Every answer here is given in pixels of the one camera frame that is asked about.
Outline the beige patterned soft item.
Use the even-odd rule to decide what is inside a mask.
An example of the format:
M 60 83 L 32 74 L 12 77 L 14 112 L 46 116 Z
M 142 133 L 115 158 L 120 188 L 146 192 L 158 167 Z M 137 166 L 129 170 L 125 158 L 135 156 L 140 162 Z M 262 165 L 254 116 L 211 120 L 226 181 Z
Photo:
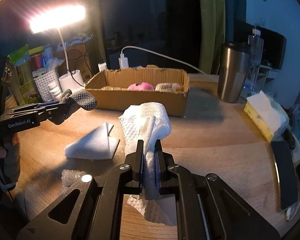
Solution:
M 171 92 L 175 93 L 182 90 L 182 86 L 179 83 L 159 83 L 155 87 L 157 92 Z

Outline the white paper towel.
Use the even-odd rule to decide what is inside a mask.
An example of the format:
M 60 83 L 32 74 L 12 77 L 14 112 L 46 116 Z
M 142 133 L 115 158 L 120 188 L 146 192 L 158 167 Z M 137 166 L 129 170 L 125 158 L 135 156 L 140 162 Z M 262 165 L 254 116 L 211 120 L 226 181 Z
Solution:
M 149 222 L 176 226 L 175 198 L 161 196 L 157 187 L 158 169 L 155 167 L 155 143 L 171 133 L 171 124 L 164 105 L 158 102 L 131 105 L 119 116 L 125 138 L 125 155 L 135 152 L 138 141 L 143 141 L 143 189 L 131 195 L 127 203 Z

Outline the green curtain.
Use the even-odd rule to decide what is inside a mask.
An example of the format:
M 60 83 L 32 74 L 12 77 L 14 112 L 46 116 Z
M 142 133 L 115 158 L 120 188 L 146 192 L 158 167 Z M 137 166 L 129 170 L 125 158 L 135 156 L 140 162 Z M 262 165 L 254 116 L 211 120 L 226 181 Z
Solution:
M 200 0 L 202 41 L 200 70 L 206 74 L 217 72 L 221 46 L 225 40 L 225 0 Z

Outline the folded white napkin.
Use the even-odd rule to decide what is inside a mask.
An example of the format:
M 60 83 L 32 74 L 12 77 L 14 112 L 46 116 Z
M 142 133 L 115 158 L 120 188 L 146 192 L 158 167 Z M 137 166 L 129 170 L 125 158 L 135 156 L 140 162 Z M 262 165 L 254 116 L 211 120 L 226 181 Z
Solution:
M 104 122 L 81 139 L 67 145 L 64 148 L 65 156 L 86 160 L 112 159 L 120 142 L 109 136 L 113 127 L 113 124 Z

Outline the stainless steel tumbler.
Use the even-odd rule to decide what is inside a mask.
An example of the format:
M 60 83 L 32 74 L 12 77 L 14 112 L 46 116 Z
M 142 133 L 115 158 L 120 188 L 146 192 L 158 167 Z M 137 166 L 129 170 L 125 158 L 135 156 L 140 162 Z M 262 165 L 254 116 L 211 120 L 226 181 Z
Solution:
M 217 93 L 228 103 L 236 103 L 247 78 L 251 46 L 227 42 L 222 45 Z

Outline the green snack bag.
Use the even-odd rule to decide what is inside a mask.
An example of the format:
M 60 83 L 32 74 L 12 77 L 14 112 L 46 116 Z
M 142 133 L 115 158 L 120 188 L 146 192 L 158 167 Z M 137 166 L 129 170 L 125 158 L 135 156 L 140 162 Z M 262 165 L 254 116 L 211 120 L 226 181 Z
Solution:
M 41 97 L 32 76 L 32 67 L 29 56 L 29 45 L 10 53 L 7 58 L 12 77 L 10 88 L 18 106 L 39 103 Z

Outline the white pill bottle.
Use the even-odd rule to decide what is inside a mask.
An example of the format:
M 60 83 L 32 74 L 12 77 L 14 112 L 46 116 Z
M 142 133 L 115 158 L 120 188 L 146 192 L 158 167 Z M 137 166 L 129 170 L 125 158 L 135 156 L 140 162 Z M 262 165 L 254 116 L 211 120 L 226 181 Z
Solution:
M 53 98 L 53 100 L 60 101 L 61 97 L 62 97 L 62 91 L 61 91 L 59 85 L 57 85 L 57 83 L 55 81 L 53 81 L 48 84 L 48 88 L 49 88 L 49 92 L 50 92 L 50 95 Z

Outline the grey dotted sock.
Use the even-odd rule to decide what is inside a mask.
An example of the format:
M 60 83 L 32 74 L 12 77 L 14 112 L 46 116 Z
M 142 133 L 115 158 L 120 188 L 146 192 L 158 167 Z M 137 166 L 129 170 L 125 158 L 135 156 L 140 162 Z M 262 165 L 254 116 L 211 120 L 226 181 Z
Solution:
M 97 100 L 84 89 L 79 89 L 75 92 L 67 89 L 62 94 L 62 98 L 56 107 L 56 112 L 52 114 L 49 120 L 55 125 L 60 125 L 80 108 L 86 111 L 95 109 Z

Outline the cardboard box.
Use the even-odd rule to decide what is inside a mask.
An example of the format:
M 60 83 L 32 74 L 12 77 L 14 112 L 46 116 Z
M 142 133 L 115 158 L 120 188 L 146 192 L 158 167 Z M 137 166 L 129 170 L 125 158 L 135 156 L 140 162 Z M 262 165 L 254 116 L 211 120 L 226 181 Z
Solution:
M 129 90 L 134 84 L 148 83 L 155 87 L 161 83 L 176 83 L 175 92 L 150 90 Z M 153 65 L 140 68 L 104 70 L 97 73 L 85 86 L 97 100 L 101 109 L 124 111 L 131 105 L 158 102 L 165 106 L 170 116 L 185 114 L 189 93 L 189 75 L 182 69 L 158 68 Z

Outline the red yellow-lid jar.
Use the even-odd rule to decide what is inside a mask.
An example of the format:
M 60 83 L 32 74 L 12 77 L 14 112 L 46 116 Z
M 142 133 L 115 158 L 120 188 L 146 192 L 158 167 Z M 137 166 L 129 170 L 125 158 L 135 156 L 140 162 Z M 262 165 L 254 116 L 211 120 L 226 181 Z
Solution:
M 32 70 L 38 70 L 43 67 L 42 53 L 44 52 L 44 50 L 44 46 L 39 46 L 29 50 L 30 65 L 32 67 Z

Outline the pink plush toy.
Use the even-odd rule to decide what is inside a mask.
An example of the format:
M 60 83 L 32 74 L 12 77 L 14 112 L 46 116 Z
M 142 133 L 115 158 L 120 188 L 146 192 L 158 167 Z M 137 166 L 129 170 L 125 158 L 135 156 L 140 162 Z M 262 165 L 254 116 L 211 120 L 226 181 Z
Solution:
M 154 87 L 150 83 L 142 82 L 142 83 L 131 84 L 128 87 L 128 90 L 130 90 L 130 91 L 153 91 Z

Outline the black television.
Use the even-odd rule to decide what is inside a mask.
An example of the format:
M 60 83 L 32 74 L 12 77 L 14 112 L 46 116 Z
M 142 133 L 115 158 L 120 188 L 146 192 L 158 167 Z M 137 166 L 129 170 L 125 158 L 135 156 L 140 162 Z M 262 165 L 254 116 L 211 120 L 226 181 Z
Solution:
M 235 19 L 234 41 L 247 43 L 248 36 L 253 33 L 253 29 L 253 25 Z M 261 64 L 281 70 L 285 57 L 287 39 L 275 31 L 260 26 L 257 26 L 256 29 L 261 32 L 261 38 L 264 40 Z

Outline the white power adapter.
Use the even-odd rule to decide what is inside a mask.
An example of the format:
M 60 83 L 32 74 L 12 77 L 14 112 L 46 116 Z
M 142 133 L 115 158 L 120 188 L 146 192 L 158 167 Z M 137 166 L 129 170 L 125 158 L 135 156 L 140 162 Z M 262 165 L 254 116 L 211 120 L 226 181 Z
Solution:
M 99 63 L 99 64 L 98 64 L 98 69 L 99 69 L 99 72 L 102 72 L 102 71 L 104 71 L 104 70 L 107 70 L 107 69 L 108 69 L 107 63 L 106 63 L 106 62 L 104 62 L 104 63 Z

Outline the black phone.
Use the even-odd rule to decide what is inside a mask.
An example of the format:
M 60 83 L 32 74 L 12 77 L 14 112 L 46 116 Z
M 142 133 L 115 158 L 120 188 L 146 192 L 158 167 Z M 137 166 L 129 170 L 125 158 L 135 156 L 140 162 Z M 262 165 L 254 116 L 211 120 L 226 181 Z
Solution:
M 286 141 L 272 141 L 270 144 L 279 186 L 280 209 L 286 210 L 298 201 L 298 184 L 292 153 Z

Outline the clear water bottle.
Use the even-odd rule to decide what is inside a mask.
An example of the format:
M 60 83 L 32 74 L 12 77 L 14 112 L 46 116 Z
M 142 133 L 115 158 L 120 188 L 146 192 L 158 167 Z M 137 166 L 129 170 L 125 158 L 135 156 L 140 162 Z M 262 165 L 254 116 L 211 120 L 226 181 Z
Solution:
M 248 37 L 248 44 L 251 49 L 250 66 L 245 82 L 245 89 L 253 91 L 257 79 L 258 70 L 261 64 L 264 40 L 261 38 L 261 31 L 254 28 Z

